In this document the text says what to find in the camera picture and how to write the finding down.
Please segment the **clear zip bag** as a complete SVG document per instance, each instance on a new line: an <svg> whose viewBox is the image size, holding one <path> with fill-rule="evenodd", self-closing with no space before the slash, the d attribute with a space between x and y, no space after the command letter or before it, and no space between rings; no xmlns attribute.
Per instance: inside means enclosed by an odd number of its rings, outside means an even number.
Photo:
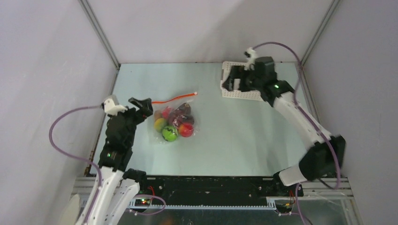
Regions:
<svg viewBox="0 0 398 225"><path fill-rule="evenodd" d="M149 137L155 143L171 143L194 137L199 132L195 98L198 92L152 101L153 116L148 125Z"/></svg>

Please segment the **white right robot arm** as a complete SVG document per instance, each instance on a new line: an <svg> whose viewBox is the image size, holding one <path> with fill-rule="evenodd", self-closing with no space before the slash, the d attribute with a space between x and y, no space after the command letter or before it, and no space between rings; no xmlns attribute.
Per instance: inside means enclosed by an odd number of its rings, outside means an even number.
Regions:
<svg viewBox="0 0 398 225"><path fill-rule="evenodd" d="M279 112L298 132L306 153L297 165L274 174L273 190L287 195L292 185L318 180L329 173L341 179L346 140L332 135L297 100L296 91L280 80L272 57L261 57L225 69L220 87L232 93L255 91L260 98Z"/></svg>

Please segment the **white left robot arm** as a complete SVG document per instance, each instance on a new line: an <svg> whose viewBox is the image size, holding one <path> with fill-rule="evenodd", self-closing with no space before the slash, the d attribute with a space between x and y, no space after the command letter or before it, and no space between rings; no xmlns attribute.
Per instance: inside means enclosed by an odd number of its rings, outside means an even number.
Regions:
<svg viewBox="0 0 398 225"><path fill-rule="evenodd" d="M116 96L102 103L106 122L105 144L97 165L97 176L77 225L115 225L135 195L148 191L146 173L127 169L137 126L153 114L152 100L131 97L133 108L119 104Z"/></svg>

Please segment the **green toy watermelon ball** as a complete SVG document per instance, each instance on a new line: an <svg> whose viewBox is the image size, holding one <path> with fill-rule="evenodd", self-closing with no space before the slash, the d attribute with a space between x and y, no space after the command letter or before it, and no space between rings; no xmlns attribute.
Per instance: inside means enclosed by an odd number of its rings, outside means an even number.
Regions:
<svg viewBox="0 0 398 225"><path fill-rule="evenodd" d="M161 131L162 137L167 142L174 142L178 138L178 130L174 126L165 126Z"/></svg>

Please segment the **yellow green toy mango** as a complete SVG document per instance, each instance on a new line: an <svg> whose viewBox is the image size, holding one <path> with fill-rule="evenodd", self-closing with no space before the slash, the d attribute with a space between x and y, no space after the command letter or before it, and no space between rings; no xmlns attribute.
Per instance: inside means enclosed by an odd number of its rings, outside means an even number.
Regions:
<svg viewBox="0 0 398 225"><path fill-rule="evenodd" d="M167 124L168 121L165 118L158 118L155 120L153 127L156 132L160 133Z"/></svg>

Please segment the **dark maroon toy fig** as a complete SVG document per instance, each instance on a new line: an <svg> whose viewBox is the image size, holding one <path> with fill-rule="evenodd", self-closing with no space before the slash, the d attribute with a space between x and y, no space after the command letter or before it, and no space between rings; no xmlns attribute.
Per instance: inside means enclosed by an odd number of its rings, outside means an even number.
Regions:
<svg viewBox="0 0 398 225"><path fill-rule="evenodd" d="M183 123L190 123L193 125L195 123L195 119L192 115L174 115L169 118L168 123L174 127L179 127Z"/></svg>

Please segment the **red toy wax apple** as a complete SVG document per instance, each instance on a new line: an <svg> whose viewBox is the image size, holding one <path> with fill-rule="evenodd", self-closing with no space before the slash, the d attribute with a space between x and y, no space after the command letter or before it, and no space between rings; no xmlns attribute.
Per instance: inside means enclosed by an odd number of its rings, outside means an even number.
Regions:
<svg viewBox="0 0 398 225"><path fill-rule="evenodd" d="M161 111L161 115L164 119L168 119L169 115L173 112L173 108L172 107L165 107L162 111Z"/></svg>

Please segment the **dark purple toy plum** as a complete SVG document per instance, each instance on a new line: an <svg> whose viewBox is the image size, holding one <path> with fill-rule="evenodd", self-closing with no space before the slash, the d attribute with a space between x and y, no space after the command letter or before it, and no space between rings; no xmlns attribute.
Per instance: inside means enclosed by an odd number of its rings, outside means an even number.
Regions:
<svg viewBox="0 0 398 225"><path fill-rule="evenodd" d="M191 106L187 102L183 103L176 109L176 112L178 114L190 115L191 114Z"/></svg>

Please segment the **brown toy kiwi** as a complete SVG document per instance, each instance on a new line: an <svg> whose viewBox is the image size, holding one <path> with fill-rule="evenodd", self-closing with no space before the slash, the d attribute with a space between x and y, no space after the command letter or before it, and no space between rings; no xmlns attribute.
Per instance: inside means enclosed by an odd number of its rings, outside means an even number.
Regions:
<svg viewBox="0 0 398 225"><path fill-rule="evenodd" d="M153 114L153 118L154 118L154 121L156 121L156 120L158 120L160 118L163 118L162 111L161 110L156 110L154 112L154 114Z"/></svg>

